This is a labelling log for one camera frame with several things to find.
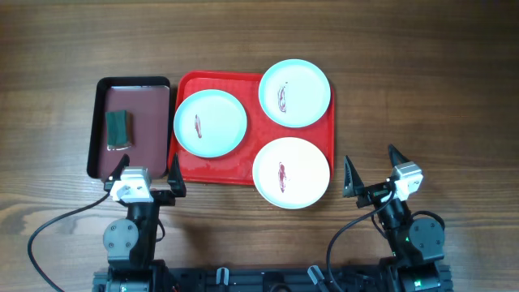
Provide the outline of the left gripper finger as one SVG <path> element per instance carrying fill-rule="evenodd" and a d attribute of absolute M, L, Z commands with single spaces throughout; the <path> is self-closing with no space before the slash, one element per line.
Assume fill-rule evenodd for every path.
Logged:
<path fill-rule="evenodd" d="M 123 154 L 119 163 L 114 168 L 114 170 L 111 172 L 111 174 L 108 177 L 109 181 L 116 181 L 121 178 L 121 174 L 124 171 L 124 169 L 129 166 L 130 158 L 127 154 Z"/>
<path fill-rule="evenodd" d="M 174 197 L 185 197 L 187 195 L 187 188 L 182 177 L 177 154 L 174 154 L 173 161 L 169 168 L 167 183 Z"/>

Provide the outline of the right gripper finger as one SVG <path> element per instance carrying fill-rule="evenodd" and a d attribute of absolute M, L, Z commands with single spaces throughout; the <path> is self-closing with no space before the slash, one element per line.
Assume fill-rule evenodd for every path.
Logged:
<path fill-rule="evenodd" d="M 364 184 L 362 179 L 358 175 L 357 170 L 354 168 L 353 162 L 348 156 L 344 158 L 345 166 L 345 179 L 343 187 L 344 197 L 355 197 L 361 195 L 364 192 Z"/>
<path fill-rule="evenodd" d="M 388 146 L 388 155 L 392 167 L 407 163 L 410 161 L 409 158 L 404 156 L 393 144 Z"/>

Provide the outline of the green scrubbing sponge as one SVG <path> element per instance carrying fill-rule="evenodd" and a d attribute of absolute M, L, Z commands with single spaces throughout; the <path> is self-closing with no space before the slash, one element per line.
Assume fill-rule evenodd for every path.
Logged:
<path fill-rule="evenodd" d="M 132 146 L 132 117 L 126 110 L 105 113 L 106 143 L 109 151 L 118 151 Z"/>

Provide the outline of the white plate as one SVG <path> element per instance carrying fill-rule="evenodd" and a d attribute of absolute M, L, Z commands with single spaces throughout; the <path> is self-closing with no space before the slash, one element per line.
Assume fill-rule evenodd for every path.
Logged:
<path fill-rule="evenodd" d="M 324 195 L 331 172 L 325 155 L 314 144 L 284 137 L 260 149 L 253 162 L 252 178 L 257 191 L 270 204 L 300 209 Z"/>

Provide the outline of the light blue plate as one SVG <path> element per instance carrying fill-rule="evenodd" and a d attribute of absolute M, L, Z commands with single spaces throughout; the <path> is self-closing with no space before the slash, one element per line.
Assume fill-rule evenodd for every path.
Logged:
<path fill-rule="evenodd" d="M 247 132 L 247 114 L 233 95 L 216 89 L 191 94 L 174 115 L 174 134 L 189 153 L 221 157 L 234 150 Z"/>
<path fill-rule="evenodd" d="M 258 99 L 264 113 L 275 123 L 290 128 L 317 122 L 331 102 L 326 75 L 313 63 L 286 59 L 269 67 L 262 76 Z"/>

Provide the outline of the light blue plate top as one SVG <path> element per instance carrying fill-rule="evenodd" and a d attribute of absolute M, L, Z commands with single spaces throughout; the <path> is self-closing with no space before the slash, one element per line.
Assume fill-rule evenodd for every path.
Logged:
<path fill-rule="evenodd" d="M 269 67 L 262 76 L 258 99 L 264 113 L 275 123 L 290 128 L 317 122 L 331 102 L 326 75 L 313 63 L 286 59 Z"/>

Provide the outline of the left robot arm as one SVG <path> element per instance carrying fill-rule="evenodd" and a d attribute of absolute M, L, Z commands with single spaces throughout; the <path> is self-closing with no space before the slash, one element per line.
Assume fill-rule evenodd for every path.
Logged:
<path fill-rule="evenodd" d="M 104 182 L 108 195 L 127 208 L 127 216 L 105 229 L 103 244 L 109 267 L 94 275 L 92 291 L 176 291 L 178 281 L 165 261 L 156 260 L 154 255 L 161 241 L 157 230 L 164 228 L 159 220 L 160 207 L 174 206 L 176 198 L 187 194 L 178 158 L 169 169 L 169 190 L 152 189 L 148 170 L 129 163 L 129 156 L 123 155 Z"/>

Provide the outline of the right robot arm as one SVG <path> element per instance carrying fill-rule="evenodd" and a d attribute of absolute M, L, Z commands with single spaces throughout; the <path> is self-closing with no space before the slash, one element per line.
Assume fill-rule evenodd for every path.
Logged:
<path fill-rule="evenodd" d="M 423 181 L 422 169 L 388 146 L 392 173 L 367 186 L 353 162 L 345 157 L 343 196 L 357 199 L 358 208 L 372 207 L 369 218 L 387 240 L 392 256 L 377 265 L 345 266 L 337 284 L 344 291 L 446 291 L 439 262 L 444 258 L 445 223 L 429 211 L 411 212 L 407 200 Z"/>

